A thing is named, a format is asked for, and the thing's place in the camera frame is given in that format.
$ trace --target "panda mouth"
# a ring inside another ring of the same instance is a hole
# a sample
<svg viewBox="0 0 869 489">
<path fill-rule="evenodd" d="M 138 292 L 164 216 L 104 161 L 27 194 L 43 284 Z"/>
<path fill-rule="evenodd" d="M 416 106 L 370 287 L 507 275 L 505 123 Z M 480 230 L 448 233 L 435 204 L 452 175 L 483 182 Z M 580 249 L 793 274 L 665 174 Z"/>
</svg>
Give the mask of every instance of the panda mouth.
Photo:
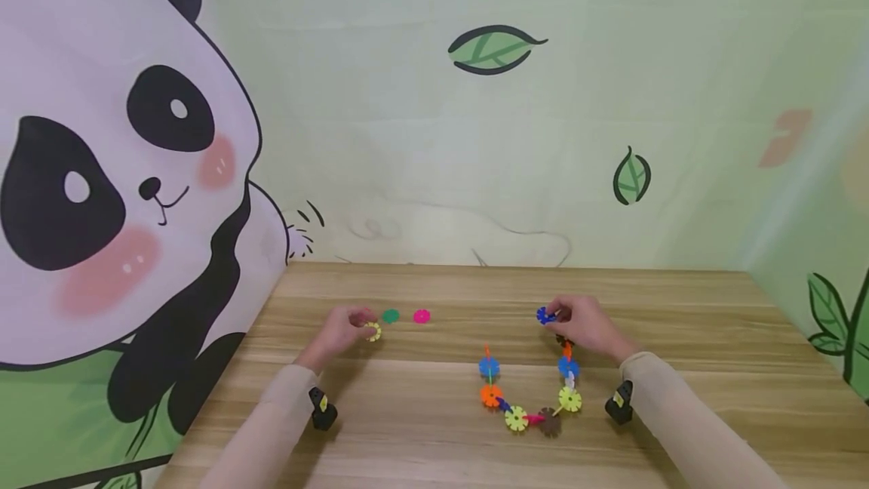
<svg viewBox="0 0 869 489">
<path fill-rule="evenodd" d="M 166 219 L 166 209 L 172 208 L 174 205 L 181 202 L 181 199 L 184 198 L 184 195 L 186 195 L 189 190 L 190 190 L 190 186 L 184 187 L 184 190 L 181 192 L 181 194 L 178 195 L 178 198 L 176 198 L 175 201 L 172 201 L 168 204 L 162 203 L 162 201 L 160 201 L 160 198 L 158 196 L 154 195 L 154 200 L 157 201 L 158 204 L 160 204 L 160 211 L 164 215 L 164 220 L 162 220 L 160 223 L 158 223 L 159 226 L 166 226 L 168 224 L 168 220 Z"/>
</svg>

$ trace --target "blue snowflake block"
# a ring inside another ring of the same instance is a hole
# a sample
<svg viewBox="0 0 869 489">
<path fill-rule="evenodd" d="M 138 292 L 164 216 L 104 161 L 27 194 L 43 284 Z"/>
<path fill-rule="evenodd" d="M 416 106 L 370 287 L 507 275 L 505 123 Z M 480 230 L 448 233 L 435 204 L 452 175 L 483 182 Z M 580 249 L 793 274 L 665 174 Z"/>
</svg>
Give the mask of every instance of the blue snowflake block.
<svg viewBox="0 0 869 489">
<path fill-rule="evenodd" d="M 484 378 L 494 378 L 501 371 L 501 365 L 494 357 L 480 359 L 480 375 Z"/>
<path fill-rule="evenodd" d="M 567 357 L 562 356 L 558 359 L 558 370 L 563 378 L 570 376 L 570 373 L 573 373 L 573 378 L 579 378 L 579 365 Z"/>
<path fill-rule="evenodd" d="M 537 321 L 541 322 L 541 324 L 552 323 L 555 321 L 555 314 L 551 313 L 547 315 L 547 312 L 545 312 L 545 306 L 541 306 L 537 308 Z"/>
</svg>

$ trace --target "panda face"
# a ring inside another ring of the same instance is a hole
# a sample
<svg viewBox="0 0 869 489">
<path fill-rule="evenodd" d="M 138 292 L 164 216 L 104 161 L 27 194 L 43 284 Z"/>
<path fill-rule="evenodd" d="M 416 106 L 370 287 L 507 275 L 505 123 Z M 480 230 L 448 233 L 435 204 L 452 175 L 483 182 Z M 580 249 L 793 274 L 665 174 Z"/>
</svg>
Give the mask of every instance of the panda face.
<svg viewBox="0 0 869 489">
<path fill-rule="evenodd" d="M 259 129 L 167 0 L 0 0 L 0 20 L 0 363 L 46 364 L 199 276 Z"/>
</svg>

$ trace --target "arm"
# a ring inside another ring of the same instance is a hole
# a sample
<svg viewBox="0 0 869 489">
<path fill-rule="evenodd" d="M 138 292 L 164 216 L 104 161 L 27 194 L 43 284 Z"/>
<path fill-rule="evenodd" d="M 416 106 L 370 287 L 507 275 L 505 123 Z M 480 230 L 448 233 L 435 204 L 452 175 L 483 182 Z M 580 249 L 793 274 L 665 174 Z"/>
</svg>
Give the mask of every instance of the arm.
<svg viewBox="0 0 869 489">
<path fill-rule="evenodd" d="M 559 296 L 547 328 L 610 357 L 634 382 L 631 405 L 692 489 L 787 489 L 745 440 L 691 391 L 681 376 L 622 334 L 593 297 Z"/>
<path fill-rule="evenodd" d="M 357 340 L 376 333 L 375 329 L 365 327 L 366 323 L 374 321 L 376 317 L 364 307 L 333 309 L 316 338 L 269 384 L 253 413 L 229 440 L 200 487 L 274 487 L 311 419 L 314 405 L 308 391 L 317 385 L 317 376 L 337 354 Z"/>
<path fill-rule="evenodd" d="M 316 384 L 308 368 L 298 364 L 282 368 L 200 487 L 273 487 L 311 419 L 314 405 L 308 391 Z"/>
<path fill-rule="evenodd" d="M 779 489 L 787 485 L 745 440 L 649 352 L 622 363 L 631 405 L 692 489 Z"/>
</svg>

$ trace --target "wooden table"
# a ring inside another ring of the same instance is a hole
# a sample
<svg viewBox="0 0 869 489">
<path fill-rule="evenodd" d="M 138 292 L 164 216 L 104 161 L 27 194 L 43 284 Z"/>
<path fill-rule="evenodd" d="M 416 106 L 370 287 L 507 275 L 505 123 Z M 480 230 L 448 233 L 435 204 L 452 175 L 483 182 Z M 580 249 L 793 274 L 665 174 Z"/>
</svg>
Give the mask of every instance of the wooden table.
<svg viewBox="0 0 869 489">
<path fill-rule="evenodd" d="M 608 420 L 619 375 L 605 359 L 577 355 L 583 409 L 559 438 L 512 434 L 482 407 L 485 343 L 510 402 L 556 402 L 559 349 L 534 310 L 574 291 L 596 295 L 791 487 L 869 487 L 869 407 L 747 274 L 315 263 L 288 269 L 158 486 L 196 487 L 322 315 L 362 303 L 401 319 L 327 370 L 339 426 L 305 433 L 279 487 L 685 487 L 640 422 Z M 419 308 L 428 324 L 413 323 Z"/>
</svg>

